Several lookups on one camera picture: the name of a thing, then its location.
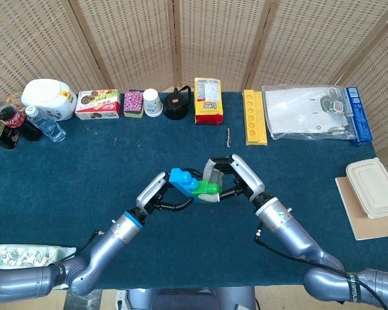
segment food container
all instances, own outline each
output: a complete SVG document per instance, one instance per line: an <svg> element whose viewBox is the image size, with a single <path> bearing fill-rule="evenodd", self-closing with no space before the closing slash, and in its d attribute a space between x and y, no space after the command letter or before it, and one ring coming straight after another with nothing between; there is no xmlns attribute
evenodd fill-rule
<svg viewBox="0 0 388 310"><path fill-rule="evenodd" d="M117 89L85 90L78 95L75 114L80 119L119 118L119 110Z"/></svg>
<svg viewBox="0 0 388 310"><path fill-rule="evenodd" d="M34 79L21 95L21 102L26 107L41 107L56 121L69 119L75 111L76 101L69 86L55 79Z"/></svg>
<svg viewBox="0 0 388 310"><path fill-rule="evenodd" d="M369 218L388 216L388 172L378 158L349 164L347 177Z"/></svg>

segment container lid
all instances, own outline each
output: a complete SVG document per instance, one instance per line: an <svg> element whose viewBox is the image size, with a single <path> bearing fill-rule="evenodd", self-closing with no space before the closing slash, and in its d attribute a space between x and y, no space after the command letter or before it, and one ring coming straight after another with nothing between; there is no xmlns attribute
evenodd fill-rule
<svg viewBox="0 0 388 310"><path fill-rule="evenodd" d="M25 112L27 115L32 116L33 118L39 114L38 108L36 108L34 105L29 105Z"/></svg>
<svg viewBox="0 0 388 310"><path fill-rule="evenodd" d="M26 106L58 108L67 100L60 95L63 84L55 79L34 79L26 85L21 102Z"/></svg>
<svg viewBox="0 0 388 310"><path fill-rule="evenodd" d="M187 105L187 102L181 94L170 94L165 99L164 105L170 110L181 110Z"/></svg>
<svg viewBox="0 0 388 310"><path fill-rule="evenodd" d="M368 217L388 216L388 172L378 158L349 164L347 176Z"/></svg>

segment bottle cap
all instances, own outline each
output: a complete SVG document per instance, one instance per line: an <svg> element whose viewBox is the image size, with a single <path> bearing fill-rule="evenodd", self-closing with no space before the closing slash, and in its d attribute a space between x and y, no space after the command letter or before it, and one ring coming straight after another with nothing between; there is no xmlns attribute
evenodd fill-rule
<svg viewBox="0 0 388 310"><path fill-rule="evenodd" d="M29 115L33 118L39 114L39 110L34 105L29 105L26 108L25 112L27 115Z"/></svg>

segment woven room divider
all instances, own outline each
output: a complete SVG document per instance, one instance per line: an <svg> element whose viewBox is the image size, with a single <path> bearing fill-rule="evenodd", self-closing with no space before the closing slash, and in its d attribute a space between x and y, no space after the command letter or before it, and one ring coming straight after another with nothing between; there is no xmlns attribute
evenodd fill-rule
<svg viewBox="0 0 388 310"><path fill-rule="evenodd" d="M218 78L225 91L357 85L388 168L388 0L0 0L0 98Z"/></svg>

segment paper cup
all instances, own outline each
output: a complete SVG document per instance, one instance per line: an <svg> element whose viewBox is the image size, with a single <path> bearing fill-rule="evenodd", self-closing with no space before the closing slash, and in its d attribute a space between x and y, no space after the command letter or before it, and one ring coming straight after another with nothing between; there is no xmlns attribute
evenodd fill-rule
<svg viewBox="0 0 388 310"><path fill-rule="evenodd" d="M153 88L149 88L144 91L143 97L145 113L152 118L161 115L163 107L158 92Z"/></svg>

